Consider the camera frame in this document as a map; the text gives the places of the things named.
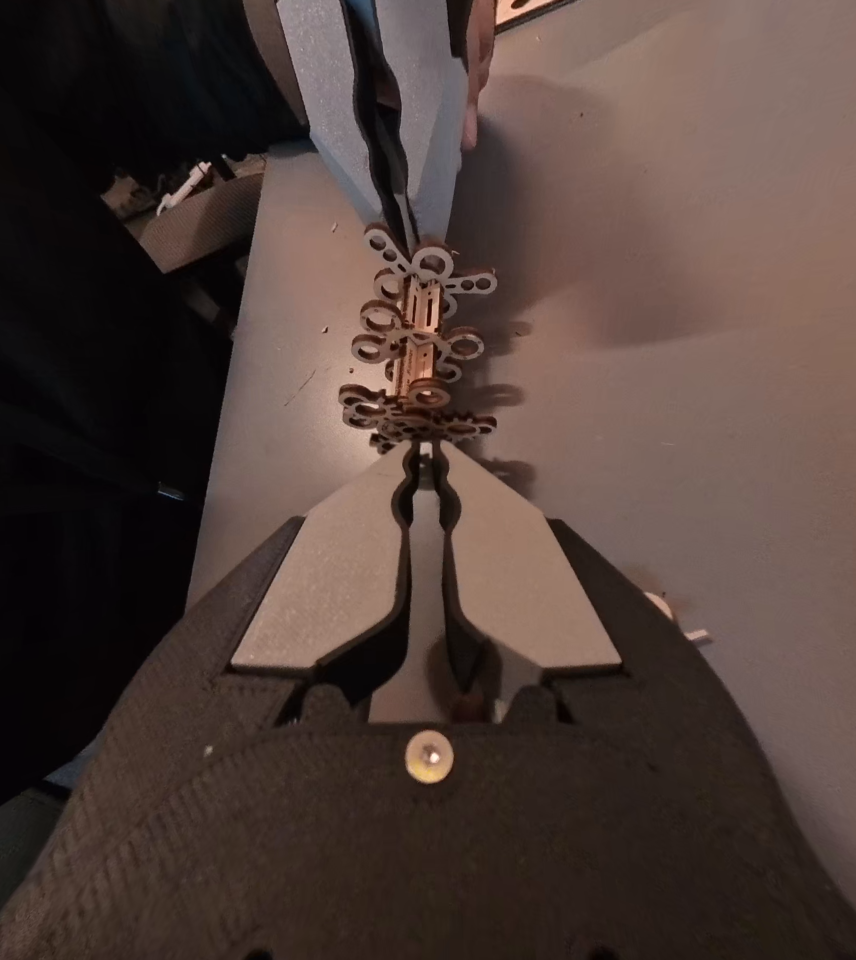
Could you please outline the cut-out plywood part sheet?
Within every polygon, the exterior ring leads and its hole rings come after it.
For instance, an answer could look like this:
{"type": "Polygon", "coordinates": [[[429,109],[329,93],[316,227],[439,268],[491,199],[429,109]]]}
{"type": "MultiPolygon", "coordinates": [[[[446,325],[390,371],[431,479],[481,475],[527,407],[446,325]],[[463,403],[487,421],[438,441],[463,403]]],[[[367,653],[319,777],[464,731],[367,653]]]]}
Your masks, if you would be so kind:
{"type": "Polygon", "coordinates": [[[495,34],[500,35],[572,3],[574,1],[567,0],[497,1],[495,34]]]}

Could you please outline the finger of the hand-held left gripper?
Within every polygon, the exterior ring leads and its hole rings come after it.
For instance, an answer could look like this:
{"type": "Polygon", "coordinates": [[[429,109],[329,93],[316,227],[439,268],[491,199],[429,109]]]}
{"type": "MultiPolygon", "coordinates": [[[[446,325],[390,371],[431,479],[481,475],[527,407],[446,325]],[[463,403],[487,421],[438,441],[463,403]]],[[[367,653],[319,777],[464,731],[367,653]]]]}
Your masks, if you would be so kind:
{"type": "Polygon", "coordinates": [[[468,2],[388,4],[388,64],[400,94],[406,194],[420,241],[446,238],[469,94],[468,2]]]}
{"type": "Polygon", "coordinates": [[[396,139],[379,105],[386,72],[374,2],[276,4],[310,138],[363,225],[405,229],[396,139]]]}

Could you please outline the person's left forearm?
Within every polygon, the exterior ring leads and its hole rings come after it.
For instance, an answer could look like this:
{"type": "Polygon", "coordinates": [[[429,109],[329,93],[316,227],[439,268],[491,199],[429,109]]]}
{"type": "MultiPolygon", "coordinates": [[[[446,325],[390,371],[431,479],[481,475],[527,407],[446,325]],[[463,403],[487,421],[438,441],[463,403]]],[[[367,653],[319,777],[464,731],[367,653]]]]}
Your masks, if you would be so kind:
{"type": "Polygon", "coordinates": [[[113,161],[155,176],[301,139],[242,1],[92,2],[114,116],[113,161]]]}

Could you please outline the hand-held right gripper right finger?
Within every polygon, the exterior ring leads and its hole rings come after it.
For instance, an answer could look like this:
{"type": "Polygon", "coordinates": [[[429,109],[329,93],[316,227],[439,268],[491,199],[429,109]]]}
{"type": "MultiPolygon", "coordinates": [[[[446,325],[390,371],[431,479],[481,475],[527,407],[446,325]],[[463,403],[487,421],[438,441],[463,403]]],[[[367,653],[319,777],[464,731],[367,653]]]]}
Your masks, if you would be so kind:
{"type": "Polygon", "coordinates": [[[541,510],[451,442],[434,444],[442,595],[458,686],[520,689],[619,671],[619,655],[541,510]]]}

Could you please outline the wooden gear model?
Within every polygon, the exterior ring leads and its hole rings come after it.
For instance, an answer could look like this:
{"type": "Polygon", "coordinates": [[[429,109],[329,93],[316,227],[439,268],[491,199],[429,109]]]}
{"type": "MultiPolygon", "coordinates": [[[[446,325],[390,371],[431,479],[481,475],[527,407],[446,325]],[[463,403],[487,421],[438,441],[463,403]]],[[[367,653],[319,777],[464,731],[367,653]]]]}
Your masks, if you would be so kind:
{"type": "Polygon", "coordinates": [[[458,271],[456,253],[440,241],[406,252],[380,222],[365,228],[363,240],[383,267],[374,277],[373,299],[361,307],[351,353],[360,364],[381,367],[387,387],[342,385],[342,421],[366,432],[379,455],[409,442],[457,445],[493,434],[493,415],[457,412],[451,403],[464,365],[484,352],[478,330],[454,324],[458,298],[493,294],[496,273],[458,271]]]}

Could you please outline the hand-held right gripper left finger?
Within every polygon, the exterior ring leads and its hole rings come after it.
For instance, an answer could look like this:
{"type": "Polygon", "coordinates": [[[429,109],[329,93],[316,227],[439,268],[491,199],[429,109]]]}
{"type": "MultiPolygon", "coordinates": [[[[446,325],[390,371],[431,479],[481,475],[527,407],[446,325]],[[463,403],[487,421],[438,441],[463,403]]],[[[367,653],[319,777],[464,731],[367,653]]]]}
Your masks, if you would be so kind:
{"type": "Polygon", "coordinates": [[[304,516],[231,666],[396,673],[408,653],[416,445],[399,445],[304,516]]]}

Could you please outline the person's left hand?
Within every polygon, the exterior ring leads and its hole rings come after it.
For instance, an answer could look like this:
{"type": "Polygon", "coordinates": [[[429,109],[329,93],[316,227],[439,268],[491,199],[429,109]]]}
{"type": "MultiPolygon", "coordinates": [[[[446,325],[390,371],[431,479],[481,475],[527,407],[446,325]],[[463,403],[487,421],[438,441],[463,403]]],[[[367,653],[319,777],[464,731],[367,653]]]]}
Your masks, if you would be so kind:
{"type": "Polygon", "coordinates": [[[490,75],[495,43],[497,1],[472,2],[465,31],[467,98],[461,149],[473,150],[479,136],[479,101],[490,75]]]}

